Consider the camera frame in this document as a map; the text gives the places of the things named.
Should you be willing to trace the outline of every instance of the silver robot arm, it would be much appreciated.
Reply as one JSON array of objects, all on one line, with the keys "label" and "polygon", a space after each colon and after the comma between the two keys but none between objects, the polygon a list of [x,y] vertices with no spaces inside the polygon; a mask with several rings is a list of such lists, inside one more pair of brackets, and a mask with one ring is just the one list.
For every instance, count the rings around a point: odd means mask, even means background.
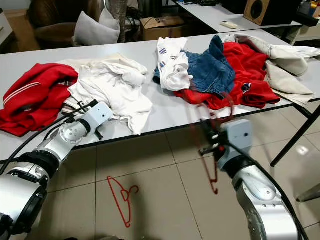
[{"label": "silver robot arm", "polygon": [[221,125],[221,132],[211,132],[207,138],[213,146],[211,152],[217,154],[215,149],[219,149],[218,146],[224,147],[217,165],[232,178],[237,200],[247,217],[251,239],[301,239],[294,218],[284,204],[279,189],[252,161],[225,144],[231,143],[249,154],[252,146],[250,121],[242,119],[225,123]]},{"label": "silver robot arm", "polygon": [[65,123],[34,151],[24,153],[0,176],[0,240],[28,233],[47,195],[50,179],[83,137],[113,115],[103,102],[72,123]]}]

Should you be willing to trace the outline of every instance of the table leg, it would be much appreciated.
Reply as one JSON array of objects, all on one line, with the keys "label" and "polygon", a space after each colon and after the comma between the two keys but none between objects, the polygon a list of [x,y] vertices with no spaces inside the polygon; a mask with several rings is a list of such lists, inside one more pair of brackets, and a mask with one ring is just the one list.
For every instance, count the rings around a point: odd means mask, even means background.
[{"label": "table leg", "polygon": [[[309,115],[308,111],[305,110],[302,112],[304,108],[301,106],[294,106],[299,112],[301,112],[304,116]],[[276,156],[276,158],[271,162],[270,166],[274,167],[280,162],[280,160],[289,152],[289,150],[296,144],[296,142],[305,134],[305,132],[311,127],[311,125],[318,119],[320,116],[320,106],[314,111],[314,113],[310,113],[308,120],[305,124],[300,128],[300,130],[294,135],[294,137],[290,140],[290,142],[284,147],[284,149]]]},{"label": "table leg", "polygon": [[320,198],[320,184],[314,186],[310,190],[302,193],[296,198],[297,202],[307,202],[313,199]]},{"label": "table leg", "polygon": [[282,40],[282,41],[286,41],[286,40],[287,40],[287,36],[288,36],[290,30],[291,30],[290,27],[286,27],[286,28],[283,30],[282,37],[281,37],[281,40]]}]

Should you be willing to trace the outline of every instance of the white pillow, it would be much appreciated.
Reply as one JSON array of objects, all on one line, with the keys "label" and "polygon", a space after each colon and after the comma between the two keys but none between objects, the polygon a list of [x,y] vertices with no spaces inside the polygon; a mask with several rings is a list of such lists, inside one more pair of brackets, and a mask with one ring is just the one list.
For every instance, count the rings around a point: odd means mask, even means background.
[{"label": "white pillow", "polygon": [[102,10],[99,23],[108,28],[120,31],[120,20],[114,19],[107,8]]},{"label": "white pillow", "polygon": [[97,23],[83,11],[76,22],[74,31],[75,41],[85,46],[116,44],[119,35],[119,30]]}]

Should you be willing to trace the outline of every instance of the red sweater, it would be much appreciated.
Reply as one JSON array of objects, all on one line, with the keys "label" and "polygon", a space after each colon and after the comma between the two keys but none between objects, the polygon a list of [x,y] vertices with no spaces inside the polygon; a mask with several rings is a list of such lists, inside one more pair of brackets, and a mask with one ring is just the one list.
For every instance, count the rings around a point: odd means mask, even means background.
[{"label": "red sweater", "polygon": [[3,96],[0,130],[18,137],[37,131],[55,121],[68,87],[77,82],[78,73],[63,64],[36,64]]},{"label": "red sweater", "polygon": [[[264,81],[267,74],[264,71],[267,55],[255,52],[246,44],[235,42],[225,43],[223,54],[235,70],[234,88],[230,92],[235,105],[241,104],[262,109],[266,104],[276,104],[280,101],[280,98]],[[227,99],[220,99],[211,93],[184,89],[174,94],[184,98],[190,104],[206,103],[213,110],[229,107]]]}]

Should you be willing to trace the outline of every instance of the denim jacket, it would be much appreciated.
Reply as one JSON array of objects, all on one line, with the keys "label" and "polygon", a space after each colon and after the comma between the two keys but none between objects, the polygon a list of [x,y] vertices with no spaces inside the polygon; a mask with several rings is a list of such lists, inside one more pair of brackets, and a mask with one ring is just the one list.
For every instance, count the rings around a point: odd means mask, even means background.
[{"label": "denim jacket", "polygon": [[[193,86],[200,93],[231,92],[234,87],[236,73],[223,54],[224,44],[215,35],[209,49],[204,53],[184,51],[188,57],[188,74],[193,76]],[[155,70],[155,77],[160,77],[159,70]]]}]

